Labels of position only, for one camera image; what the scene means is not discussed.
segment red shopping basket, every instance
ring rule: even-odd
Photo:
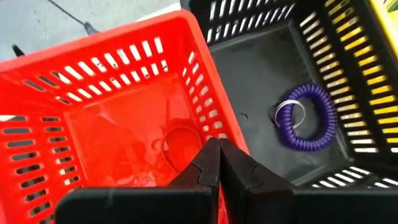
[[[167,185],[210,137],[247,148],[195,18],[173,12],[0,63],[0,223],[69,191]]]

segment shopping basket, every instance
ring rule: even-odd
[[[82,187],[165,186],[210,137],[246,145],[179,11],[0,63],[0,223],[52,222]]]
[[[181,0],[198,20],[250,155],[296,185],[398,186],[398,38],[381,1]],[[316,153],[280,143],[275,105],[314,82],[335,103],[337,140]],[[319,127],[311,102],[296,129]]]

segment black shopping basket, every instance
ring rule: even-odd
[[[250,154],[296,185],[398,187],[398,47],[370,0],[181,0],[196,16]],[[292,87],[327,89],[338,137],[318,153],[278,140],[270,113]],[[309,137],[309,110],[297,133]]]

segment purple spiral keychain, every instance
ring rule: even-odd
[[[311,139],[298,137],[294,131],[305,117],[305,108],[298,101],[301,97],[306,97],[313,101],[319,116],[323,120],[324,127],[322,127],[320,134]],[[298,105],[304,111],[303,118],[297,124],[294,124],[294,105]],[[315,152],[324,149],[334,140],[337,133],[337,115],[333,102],[323,88],[312,83],[300,85],[287,93],[284,101],[275,111],[275,124],[279,128],[281,139],[286,146],[304,152]]]

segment pavement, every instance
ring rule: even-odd
[[[76,19],[60,10],[53,3]],[[179,0],[0,0],[0,60],[87,36],[80,22],[104,31],[179,9]]]

